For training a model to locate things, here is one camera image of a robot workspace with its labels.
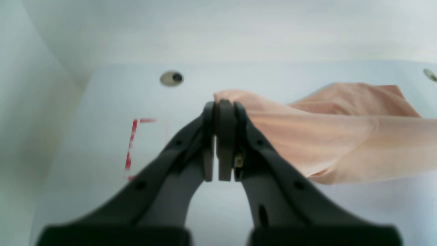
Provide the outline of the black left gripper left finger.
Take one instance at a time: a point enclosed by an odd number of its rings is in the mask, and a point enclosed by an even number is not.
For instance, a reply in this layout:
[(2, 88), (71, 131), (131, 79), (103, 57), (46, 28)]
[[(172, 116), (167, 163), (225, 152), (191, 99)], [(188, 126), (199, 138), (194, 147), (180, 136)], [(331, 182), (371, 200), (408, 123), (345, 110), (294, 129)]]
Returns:
[(192, 246), (192, 196), (213, 179), (214, 102), (181, 129), (125, 188), (75, 222), (50, 226), (39, 246)]

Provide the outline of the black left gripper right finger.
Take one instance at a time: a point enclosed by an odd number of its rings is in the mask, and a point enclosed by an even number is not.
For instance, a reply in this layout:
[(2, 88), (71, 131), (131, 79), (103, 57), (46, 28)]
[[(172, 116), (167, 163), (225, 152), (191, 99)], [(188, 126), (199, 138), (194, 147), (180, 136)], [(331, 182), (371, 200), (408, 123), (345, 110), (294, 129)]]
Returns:
[(401, 246), (395, 227), (336, 205), (285, 161), (241, 103), (216, 105), (220, 181), (242, 183), (254, 229), (249, 246)]

